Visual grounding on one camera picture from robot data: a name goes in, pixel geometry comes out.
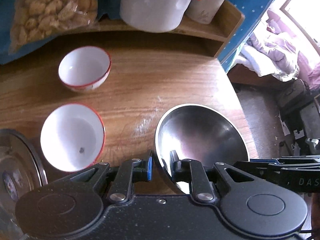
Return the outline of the wooden desk shelf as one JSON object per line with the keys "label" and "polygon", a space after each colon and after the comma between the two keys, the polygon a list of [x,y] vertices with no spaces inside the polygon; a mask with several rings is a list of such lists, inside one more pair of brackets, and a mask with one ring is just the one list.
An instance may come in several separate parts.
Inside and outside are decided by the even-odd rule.
{"label": "wooden desk shelf", "polygon": [[[231,2],[225,0],[210,24],[200,24],[184,16],[180,25],[170,33],[202,38],[209,49],[210,56],[217,58],[244,20],[244,14]],[[65,34],[137,30],[122,20],[105,19],[89,27],[67,31]]]}

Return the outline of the white jug blue lid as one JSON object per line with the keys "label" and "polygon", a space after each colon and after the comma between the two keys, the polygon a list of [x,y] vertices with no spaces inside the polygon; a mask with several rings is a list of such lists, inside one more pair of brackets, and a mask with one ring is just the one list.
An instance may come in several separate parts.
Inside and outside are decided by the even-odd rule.
{"label": "white jug blue lid", "polygon": [[121,0],[120,16],[129,26],[150,33],[176,29],[191,0]]}

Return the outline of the bed with pink bedding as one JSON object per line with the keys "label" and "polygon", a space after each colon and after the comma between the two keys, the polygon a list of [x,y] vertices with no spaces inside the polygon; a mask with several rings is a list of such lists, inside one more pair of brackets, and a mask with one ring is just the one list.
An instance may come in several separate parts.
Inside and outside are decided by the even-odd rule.
{"label": "bed with pink bedding", "polygon": [[319,89],[319,55],[279,10],[268,9],[227,74],[234,84],[282,90],[296,79]]}

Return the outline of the bag of biscuits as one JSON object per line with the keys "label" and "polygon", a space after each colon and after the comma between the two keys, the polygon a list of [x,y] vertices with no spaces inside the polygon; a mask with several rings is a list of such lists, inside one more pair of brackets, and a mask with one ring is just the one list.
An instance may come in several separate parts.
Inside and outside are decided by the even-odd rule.
{"label": "bag of biscuits", "polygon": [[98,0],[16,0],[9,51],[92,25],[97,13]]}

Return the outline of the white red-rimmed bowl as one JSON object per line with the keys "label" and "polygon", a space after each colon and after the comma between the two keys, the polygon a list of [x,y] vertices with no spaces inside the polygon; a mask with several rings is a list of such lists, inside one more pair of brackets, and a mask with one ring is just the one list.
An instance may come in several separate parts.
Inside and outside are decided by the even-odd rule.
{"label": "white red-rimmed bowl", "polygon": [[99,113],[81,103],[55,109],[45,120],[41,150],[54,168],[75,172],[93,165],[105,146],[105,126]]}
{"label": "white red-rimmed bowl", "polygon": [[68,89],[86,92],[97,89],[111,71],[109,53],[99,47],[84,46],[68,53],[60,62],[58,76]]}

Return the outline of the large steel plate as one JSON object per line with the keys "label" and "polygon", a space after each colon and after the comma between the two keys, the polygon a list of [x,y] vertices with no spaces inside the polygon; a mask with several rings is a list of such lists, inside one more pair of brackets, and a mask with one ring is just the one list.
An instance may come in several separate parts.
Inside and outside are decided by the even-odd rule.
{"label": "large steel plate", "polygon": [[17,201],[48,184],[41,159],[29,140],[14,129],[1,129],[1,239],[23,235],[15,217]]}

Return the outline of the blue dotted curtain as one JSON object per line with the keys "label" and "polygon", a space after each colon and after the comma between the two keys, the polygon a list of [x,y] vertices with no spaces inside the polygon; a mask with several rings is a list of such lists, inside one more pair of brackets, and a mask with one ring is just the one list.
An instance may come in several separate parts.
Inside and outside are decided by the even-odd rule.
{"label": "blue dotted curtain", "polygon": [[249,35],[260,22],[263,14],[274,0],[228,0],[245,16],[244,22],[233,34],[223,51],[218,56],[225,72],[232,68],[234,58],[240,53]]}

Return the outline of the deep steel bowl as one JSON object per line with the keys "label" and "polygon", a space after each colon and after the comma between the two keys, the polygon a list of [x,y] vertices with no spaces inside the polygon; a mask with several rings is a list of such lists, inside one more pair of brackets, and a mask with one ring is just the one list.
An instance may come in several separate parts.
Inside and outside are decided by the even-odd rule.
{"label": "deep steel bowl", "polygon": [[185,182],[172,181],[171,151],[175,159],[194,159],[204,167],[216,162],[234,165],[249,153],[238,129],[218,111],[199,104],[177,105],[160,118],[155,131],[155,163],[165,183],[178,194],[189,193]]}

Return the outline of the dark suitcase on floor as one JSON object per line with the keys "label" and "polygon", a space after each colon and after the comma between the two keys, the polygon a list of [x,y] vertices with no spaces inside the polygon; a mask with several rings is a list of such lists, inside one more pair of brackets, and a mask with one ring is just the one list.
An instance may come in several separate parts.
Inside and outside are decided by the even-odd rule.
{"label": "dark suitcase on floor", "polygon": [[300,102],[309,99],[312,91],[302,79],[290,81],[289,84],[276,94],[276,102],[281,112],[291,111]]}

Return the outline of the white steel thermos cup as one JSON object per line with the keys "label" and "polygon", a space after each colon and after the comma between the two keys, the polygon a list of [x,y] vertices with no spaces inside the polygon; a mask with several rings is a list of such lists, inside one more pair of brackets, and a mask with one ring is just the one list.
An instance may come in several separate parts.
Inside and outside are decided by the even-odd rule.
{"label": "white steel thermos cup", "polygon": [[210,24],[225,0],[191,0],[185,14],[193,21]]}

